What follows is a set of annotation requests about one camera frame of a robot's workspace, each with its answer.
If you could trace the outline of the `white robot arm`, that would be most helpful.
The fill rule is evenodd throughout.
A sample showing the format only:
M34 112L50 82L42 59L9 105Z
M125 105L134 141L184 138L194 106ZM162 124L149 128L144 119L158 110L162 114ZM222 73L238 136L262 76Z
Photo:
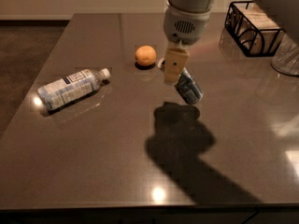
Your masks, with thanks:
M276 19L289 36L299 40L299 0L253 0L268 16ZM167 0L164 33L168 40L165 52L164 82L178 83L190 53L210 17L214 0Z

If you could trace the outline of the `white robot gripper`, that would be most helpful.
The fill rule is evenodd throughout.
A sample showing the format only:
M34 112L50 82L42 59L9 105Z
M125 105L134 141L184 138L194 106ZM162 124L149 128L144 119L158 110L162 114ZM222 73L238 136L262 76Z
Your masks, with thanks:
M183 11L167 3L164 13L164 34L169 41L164 55L164 82L175 85L190 58L187 46L202 36L210 12Z

